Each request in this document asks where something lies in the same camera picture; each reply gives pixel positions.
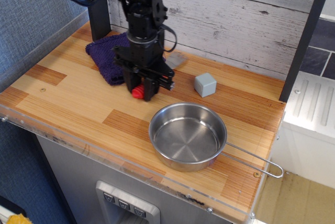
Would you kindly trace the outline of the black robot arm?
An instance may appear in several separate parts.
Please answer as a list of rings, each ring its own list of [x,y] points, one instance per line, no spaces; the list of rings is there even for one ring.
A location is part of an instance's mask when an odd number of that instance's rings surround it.
[[[174,71],[165,63],[164,25],[167,7],[162,0],[119,0],[128,22],[128,47],[115,46],[115,63],[122,67],[128,91],[143,85],[143,98],[150,101],[159,88],[171,90]]]

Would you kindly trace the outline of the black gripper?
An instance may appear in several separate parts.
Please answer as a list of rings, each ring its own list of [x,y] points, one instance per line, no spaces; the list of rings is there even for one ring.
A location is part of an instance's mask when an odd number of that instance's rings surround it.
[[[164,54],[164,39],[153,39],[138,43],[129,41],[129,47],[115,46],[114,62],[122,67],[124,81],[128,91],[142,83],[144,85],[144,100],[149,102],[158,93],[159,87],[167,90],[174,88],[174,71],[166,64]]]

